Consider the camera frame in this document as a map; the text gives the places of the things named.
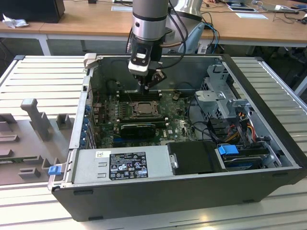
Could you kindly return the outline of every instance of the power cable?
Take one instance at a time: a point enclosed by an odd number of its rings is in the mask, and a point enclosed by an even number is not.
[[[179,32],[179,34],[180,34],[180,36],[181,36],[181,39],[182,39],[182,42],[181,42],[181,43],[183,44],[183,53],[181,54],[180,58],[179,58],[176,62],[174,62],[174,63],[172,63],[172,64],[170,64],[170,65],[168,65],[168,66],[162,66],[162,67],[160,67],[160,68],[158,68],[158,69],[167,69],[167,68],[170,68],[170,67],[172,67],[172,66],[178,64],[178,63],[183,59],[183,57],[185,56],[185,54],[186,54],[186,52],[187,52],[186,40],[188,39],[188,36],[189,36],[188,30],[187,30],[186,26],[184,25],[184,23],[182,22],[182,20],[181,20],[181,18],[179,17],[179,15],[177,14],[177,12],[175,11],[174,6],[173,6],[173,4],[171,3],[171,1],[169,0],[168,2],[169,2],[169,4],[170,4],[171,9],[173,10],[175,16],[177,17],[178,21],[181,23],[182,27],[184,28],[184,30],[185,30],[185,32],[186,32],[186,37],[183,36],[183,33],[182,33],[182,31],[180,30],[180,28],[179,28],[177,22],[176,22],[175,19],[172,17],[172,15],[169,13],[168,15],[169,15],[170,19],[171,19],[172,22],[174,23],[175,27],[177,28],[177,30],[178,30],[178,32]]]

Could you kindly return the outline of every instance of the computer case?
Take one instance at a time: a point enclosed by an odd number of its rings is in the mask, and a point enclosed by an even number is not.
[[[44,23],[58,23],[64,14],[63,0],[2,0],[0,15]]]

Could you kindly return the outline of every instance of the desk leg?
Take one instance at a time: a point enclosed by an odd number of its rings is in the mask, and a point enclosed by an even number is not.
[[[251,56],[253,55],[254,51],[255,51],[255,46],[248,46],[248,49],[245,54]]]
[[[48,46],[48,38],[45,34],[40,34],[40,36],[38,37],[39,43],[40,43],[40,47],[42,48],[42,51],[44,53],[45,56],[51,56],[51,52]]]
[[[81,47],[82,47],[82,51],[83,51],[83,52],[86,52],[86,51],[87,51],[86,45],[85,45],[85,41],[84,41],[84,40],[81,40]]]

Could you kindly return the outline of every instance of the laptop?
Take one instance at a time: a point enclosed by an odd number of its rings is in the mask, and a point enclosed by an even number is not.
[[[263,4],[261,8],[265,11],[271,11],[271,12],[281,12],[281,13],[295,13],[294,10],[289,9],[279,9],[277,10],[276,5],[269,5],[269,4]]]

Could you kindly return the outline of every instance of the white paper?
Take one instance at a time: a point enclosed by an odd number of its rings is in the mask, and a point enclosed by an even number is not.
[[[10,28],[15,29],[16,27],[24,27],[28,26],[27,22],[24,19],[13,19],[13,18],[8,18],[3,14],[3,20],[2,22]]]
[[[255,13],[236,13],[240,18],[253,18],[253,19],[268,19],[263,14],[255,14]]]

